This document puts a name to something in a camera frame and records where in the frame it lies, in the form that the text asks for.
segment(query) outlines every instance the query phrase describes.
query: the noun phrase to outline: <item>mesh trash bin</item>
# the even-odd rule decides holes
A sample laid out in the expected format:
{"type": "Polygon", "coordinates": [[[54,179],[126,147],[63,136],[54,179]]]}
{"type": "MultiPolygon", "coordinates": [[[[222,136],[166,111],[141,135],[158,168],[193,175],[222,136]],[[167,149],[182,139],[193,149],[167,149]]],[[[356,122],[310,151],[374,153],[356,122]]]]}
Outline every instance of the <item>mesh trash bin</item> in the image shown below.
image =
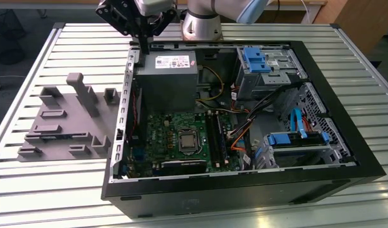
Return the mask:
{"type": "Polygon", "coordinates": [[[25,30],[11,9],[0,9],[0,34],[15,40],[25,36],[25,30]]]}
{"type": "Polygon", "coordinates": [[[17,41],[0,33],[0,63],[5,65],[15,64],[23,58],[25,52],[17,41]]]}

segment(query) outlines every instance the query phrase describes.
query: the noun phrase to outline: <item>white cable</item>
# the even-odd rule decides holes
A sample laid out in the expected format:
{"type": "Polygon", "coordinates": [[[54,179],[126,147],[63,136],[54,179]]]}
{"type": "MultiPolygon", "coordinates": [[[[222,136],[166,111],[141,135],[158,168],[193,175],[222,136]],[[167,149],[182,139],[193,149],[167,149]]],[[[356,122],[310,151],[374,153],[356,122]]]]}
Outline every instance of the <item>white cable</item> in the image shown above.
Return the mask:
{"type": "Polygon", "coordinates": [[[0,77],[25,77],[25,76],[0,76],[0,77]]]}
{"type": "Polygon", "coordinates": [[[305,2],[303,2],[303,0],[299,0],[299,1],[302,2],[302,5],[303,5],[305,11],[306,11],[307,23],[310,24],[310,21],[309,21],[309,12],[307,12],[307,8],[306,8],[306,5],[305,5],[305,2]]]}

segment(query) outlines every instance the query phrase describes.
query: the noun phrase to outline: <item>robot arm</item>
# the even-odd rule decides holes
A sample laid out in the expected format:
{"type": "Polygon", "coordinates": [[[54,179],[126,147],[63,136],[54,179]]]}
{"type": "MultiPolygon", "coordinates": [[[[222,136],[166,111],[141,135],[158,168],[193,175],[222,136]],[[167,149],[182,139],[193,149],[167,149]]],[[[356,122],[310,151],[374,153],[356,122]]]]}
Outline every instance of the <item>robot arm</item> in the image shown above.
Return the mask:
{"type": "MultiPolygon", "coordinates": [[[[187,40],[217,40],[221,37],[219,16],[242,24],[254,23],[267,0],[189,0],[182,35],[187,40]]],[[[175,16],[173,0],[101,0],[98,16],[122,35],[138,41],[142,53],[175,16]],[[159,13],[154,21],[149,16],[159,13]]]]}
{"type": "Polygon", "coordinates": [[[149,53],[149,42],[158,36],[175,16],[173,0],[101,0],[98,16],[123,35],[138,41],[142,53],[149,53]],[[158,14],[150,22],[150,15],[158,14]]]}
{"type": "Polygon", "coordinates": [[[189,0],[182,24],[183,38],[186,40],[219,39],[218,15],[237,23],[251,24],[259,17],[266,3],[267,0],[189,0]]]}

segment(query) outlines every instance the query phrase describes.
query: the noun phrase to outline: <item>motherboard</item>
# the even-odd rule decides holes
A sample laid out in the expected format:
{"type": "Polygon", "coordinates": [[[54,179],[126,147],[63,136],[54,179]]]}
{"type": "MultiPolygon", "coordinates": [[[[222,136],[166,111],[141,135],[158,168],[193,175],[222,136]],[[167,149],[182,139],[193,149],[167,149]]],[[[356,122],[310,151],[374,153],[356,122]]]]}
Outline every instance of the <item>motherboard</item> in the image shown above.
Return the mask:
{"type": "Polygon", "coordinates": [[[226,145],[225,112],[151,114],[145,146],[131,148],[133,176],[153,177],[239,170],[226,145]]]}

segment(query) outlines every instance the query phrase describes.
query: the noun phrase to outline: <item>cpu socket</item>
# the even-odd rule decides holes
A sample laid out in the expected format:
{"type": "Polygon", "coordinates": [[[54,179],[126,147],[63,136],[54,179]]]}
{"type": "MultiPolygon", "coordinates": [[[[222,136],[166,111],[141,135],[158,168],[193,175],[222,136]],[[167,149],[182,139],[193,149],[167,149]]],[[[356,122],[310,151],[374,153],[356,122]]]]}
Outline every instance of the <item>cpu socket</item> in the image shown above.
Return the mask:
{"type": "Polygon", "coordinates": [[[178,130],[178,151],[191,155],[198,151],[197,130],[191,128],[178,130]]]}

